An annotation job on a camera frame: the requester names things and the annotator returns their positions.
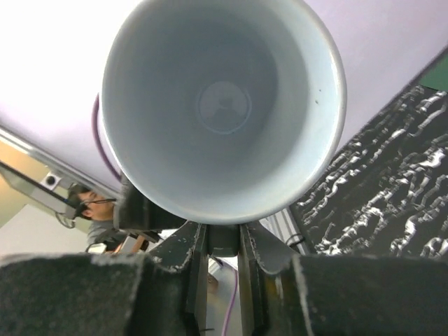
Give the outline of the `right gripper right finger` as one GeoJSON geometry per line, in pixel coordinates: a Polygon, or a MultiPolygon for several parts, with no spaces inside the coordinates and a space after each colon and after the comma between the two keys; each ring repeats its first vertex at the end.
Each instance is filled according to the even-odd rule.
{"type": "Polygon", "coordinates": [[[244,335],[296,335],[301,308],[294,250],[258,222],[239,226],[239,297],[244,335]]]}

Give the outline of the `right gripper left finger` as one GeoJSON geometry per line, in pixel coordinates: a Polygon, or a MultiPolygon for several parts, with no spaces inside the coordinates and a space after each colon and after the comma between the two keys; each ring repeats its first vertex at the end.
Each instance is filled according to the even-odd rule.
{"type": "Polygon", "coordinates": [[[182,312],[203,315],[207,303],[207,228],[187,222],[150,252],[158,284],[182,312]]]}

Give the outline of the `white grey mug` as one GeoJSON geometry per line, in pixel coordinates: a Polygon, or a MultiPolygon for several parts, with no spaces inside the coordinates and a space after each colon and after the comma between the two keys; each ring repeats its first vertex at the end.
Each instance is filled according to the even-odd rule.
{"type": "Polygon", "coordinates": [[[142,1],[99,94],[121,171],[154,204],[237,253],[328,166],[347,106],[340,53],[303,1],[142,1]]]}

